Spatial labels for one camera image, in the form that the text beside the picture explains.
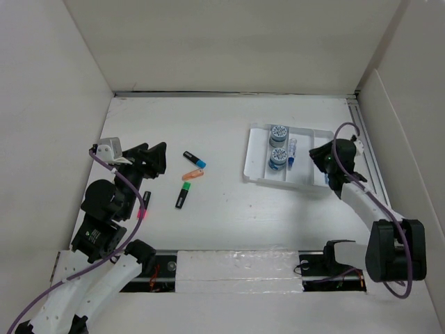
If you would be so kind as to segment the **blue spray pen bottle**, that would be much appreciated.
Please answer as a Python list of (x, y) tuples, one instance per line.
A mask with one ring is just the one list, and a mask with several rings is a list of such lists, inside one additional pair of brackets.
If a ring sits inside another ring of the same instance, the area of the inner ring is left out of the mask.
[(293, 163), (296, 158), (296, 146), (297, 146), (297, 140), (295, 138), (290, 138), (288, 142), (288, 157), (287, 157), (287, 164), (288, 168), (292, 168)]

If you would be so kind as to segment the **small blue cleaning gel jar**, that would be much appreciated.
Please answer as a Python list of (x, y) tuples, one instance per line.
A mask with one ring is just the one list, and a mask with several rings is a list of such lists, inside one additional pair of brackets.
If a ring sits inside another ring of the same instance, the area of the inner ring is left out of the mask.
[(288, 154), (284, 148), (273, 148), (270, 152), (268, 165), (272, 170), (279, 171), (286, 167), (287, 159)]

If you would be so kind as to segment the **black highlighter with barcode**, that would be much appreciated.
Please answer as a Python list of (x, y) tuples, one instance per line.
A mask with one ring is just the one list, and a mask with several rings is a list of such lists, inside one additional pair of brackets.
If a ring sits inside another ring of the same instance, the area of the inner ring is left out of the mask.
[(186, 197), (188, 195), (188, 192), (190, 190), (191, 187), (191, 183), (190, 182), (184, 182), (182, 185), (182, 188), (179, 192), (177, 201), (175, 203), (175, 208), (176, 209), (181, 209), (185, 203)]

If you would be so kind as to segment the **large blue cleaning gel jar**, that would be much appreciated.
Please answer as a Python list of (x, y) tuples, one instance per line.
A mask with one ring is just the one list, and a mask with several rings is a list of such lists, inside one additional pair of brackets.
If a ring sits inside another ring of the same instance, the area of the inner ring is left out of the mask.
[(269, 144), (274, 148), (284, 147), (288, 134), (288, 129), (285, 126), (272, 125), (270, 128)]

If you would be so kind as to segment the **black highlighter blue cap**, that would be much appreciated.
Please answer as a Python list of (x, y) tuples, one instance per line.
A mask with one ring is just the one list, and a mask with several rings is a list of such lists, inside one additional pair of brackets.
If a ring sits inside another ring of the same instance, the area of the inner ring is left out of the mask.
[(206, 163), (202, 161), (200, 158), (196, 157), (194, 154), (190, 153), (189, 151), (184, 151), (183, 156), (189, 160), (192, 164), (196, 165), (198, 168), (205, 168)]

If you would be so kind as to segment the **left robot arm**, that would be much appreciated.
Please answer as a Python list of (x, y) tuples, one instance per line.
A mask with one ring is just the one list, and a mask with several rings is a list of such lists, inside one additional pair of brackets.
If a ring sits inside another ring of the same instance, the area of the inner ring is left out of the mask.
[(122, 150), (117, 137), (90, 148), (114, 179), (87, 187), (83, 222), (63, 258), (60, 281), (25, 307), (9, 333), (88, 333), (127, 283), (153, 272), (156, 250), (135, 238), (147, 211), (139, 189), (144, 179), (165, 173), (166, 150), (164, 142)]

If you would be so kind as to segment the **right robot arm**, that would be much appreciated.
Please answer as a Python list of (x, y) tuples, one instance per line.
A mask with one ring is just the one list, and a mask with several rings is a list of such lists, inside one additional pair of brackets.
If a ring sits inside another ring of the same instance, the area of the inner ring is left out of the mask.
[(369, 228), (364, 266), (377, 282), (420, 281), (426, 278), (426, 237), (423, 224), (407, 219), (381, 203), (355, 171), (359, 141), (336, 139), (309, 151), (328, 186)]

